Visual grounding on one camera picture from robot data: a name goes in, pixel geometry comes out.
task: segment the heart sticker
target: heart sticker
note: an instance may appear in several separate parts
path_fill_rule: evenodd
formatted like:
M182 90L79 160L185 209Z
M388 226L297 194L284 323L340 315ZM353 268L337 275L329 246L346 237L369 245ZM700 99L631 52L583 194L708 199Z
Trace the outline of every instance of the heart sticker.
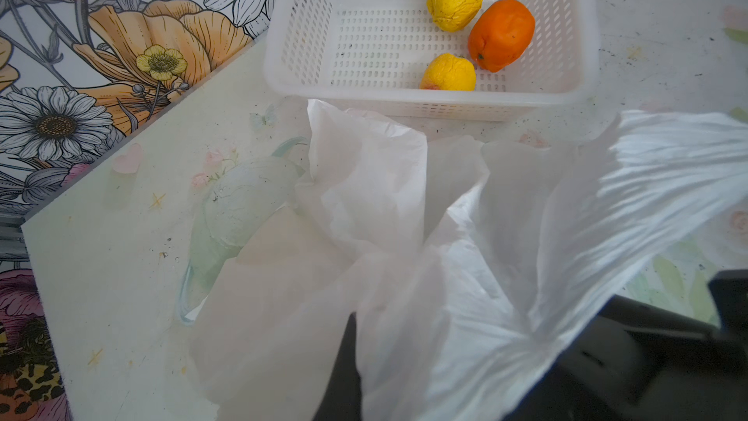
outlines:
M135 174L143 161L143 147L134 143L127 148L127 153L117 156L111 168L120 174Z

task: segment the white plastic basket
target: white plastic basket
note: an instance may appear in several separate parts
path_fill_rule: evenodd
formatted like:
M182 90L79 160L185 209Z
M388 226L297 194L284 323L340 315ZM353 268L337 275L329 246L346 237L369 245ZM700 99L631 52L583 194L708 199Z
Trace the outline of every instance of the white plastic basket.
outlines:
M275 0L265 76L280 93L391 116L507 120L589 96L599 72L594 0L519 0L536 19L519 60L495 74L478 69L473 92L418 89L436 56L470 59L468 35L495 1L484 0L472 23L447 33L425 0Z

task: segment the orange flower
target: orange flower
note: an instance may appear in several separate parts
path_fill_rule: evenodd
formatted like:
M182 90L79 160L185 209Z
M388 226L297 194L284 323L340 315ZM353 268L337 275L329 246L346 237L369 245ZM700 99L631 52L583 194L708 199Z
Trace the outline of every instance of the orange flower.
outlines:
M155 0L143 12L117 13L104 6L91 13L88 21L91 30L101 36L112 52L86 44L76 44L74 48L91 66L114 81L78 91L106 106L115 126L125 134L130 133L130 121L120 102L142 122L149 115L145 106L153 103L157 87L159 101L154 112L175 101L183 88L195 85L252 41L223 14L201 10L190 0ZM173 66L168 74L154 72L150 67L145 70L145 64L150 62L147 58L156 54L173 57L179 65ZM142 86L137 88L140 91L133 91L135 85Z
M13 46L6 39L0 38L0 91L8 88L18 79L18 71L8 65Z

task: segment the table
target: table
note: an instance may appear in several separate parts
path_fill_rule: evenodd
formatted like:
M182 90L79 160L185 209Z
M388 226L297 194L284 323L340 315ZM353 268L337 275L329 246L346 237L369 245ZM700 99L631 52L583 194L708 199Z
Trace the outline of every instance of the table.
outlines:
M540 146L591 140L625 109L744 117L734 108L748 109L748 45L723 31L740 21L738 14L723 22L726 5L745 9L748 0L597 0L594 97L509 123L398 120L431 140L467 134ZM205 170L206 154L231 157L234 147L248 160L310 135L305 102L282 99L264 83L264 51L262 40L244 51L24 225L77 420L217 416L192 384L189 328L176 322L174 304L201 199L193 176ZM145 152L138 172L115 173L112 161L134 143ZM622 294L714 322L706 279L740 263L748 263L745 202L664 251Z

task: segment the orange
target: orange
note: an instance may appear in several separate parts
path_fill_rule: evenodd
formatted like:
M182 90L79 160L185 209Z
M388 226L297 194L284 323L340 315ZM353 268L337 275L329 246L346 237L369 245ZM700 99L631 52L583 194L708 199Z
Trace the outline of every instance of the orange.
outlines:
M533 40L535 17L517 0L499 0L478 18L467 49L482 69L500 71L519 59Z

